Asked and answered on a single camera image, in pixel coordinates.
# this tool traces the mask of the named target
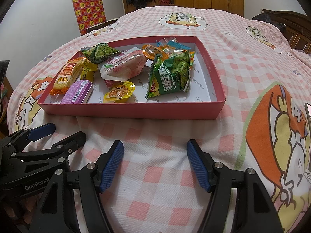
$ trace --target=green pea snack bag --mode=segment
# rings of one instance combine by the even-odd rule
[[[107,58],[120,53],[120,51],[110,47],[107,43],[81,48],[81,52],[95,64],[99,64]]]
[[[190,85],[190,57],[194,55],[187,50],[182,54],[162,61],[156,55],[149,71],[148,92],[146,98],[178,91],[187,92]]]

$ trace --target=smartphone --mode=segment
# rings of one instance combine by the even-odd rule
[[[306,103],[305,105],[304,105],[304,108],[306,109],[306,113],[307,113],[307,120],[308,120],[308,124],[309,124],[309,129],[310,129],[310,113],[311,113],[311,105],[309,104],[309,103]]]

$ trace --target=bedspread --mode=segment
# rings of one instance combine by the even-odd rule
[[[152,35],[197,36],[213,59],[226,103],[216,120],[139,120],[53,116],[36,103],[60,68],[81,47]],[[69,157],[81,169],[107,152],[115,139],[125,154],[112,186],[101,195],[115,232],[196,232],[210,194],[190,167],[186,143],[231,169],[254,168],[278,211],[285,232],[311,202],[310,128],[304,104],[311,101],[311,57],[291,50],[279,30],[265,22],[213,9],[143,8],[122,16],[105,32],[83,35],[38,63],[14,91],[7,121],[12,133],[53,122],[56,132],[27,150],[47,149],[77,131],[83,149]],[[230,232],[234,195],[225,232]],[[79,225],[87,232],[79,195]]]

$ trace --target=blue gripper pad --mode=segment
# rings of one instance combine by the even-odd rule
[[[100,184],[101,192],[104,192],[111,186],[114,175],[124,155],[124,146],[120,141],[111,155],[106,167],[103,170],[102,180]]]
[[[30,141],[37,141],[55,132],[56,126],[54,123],[47,123],[37,127],[29,132],[28,139]]]
[[[209,191],[211,185],[208,181],[208,172],[199,157],[194,145],[192,144],[191,140],[187,143],[187,155],[188,159],[192,165],[192,168],[195,172],[195,175],[199,181],[201,187],[205,189],[205,191]]]

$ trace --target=red basket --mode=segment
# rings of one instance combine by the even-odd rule
[[[171,0],[159,0],[160,5],[169,5]]]

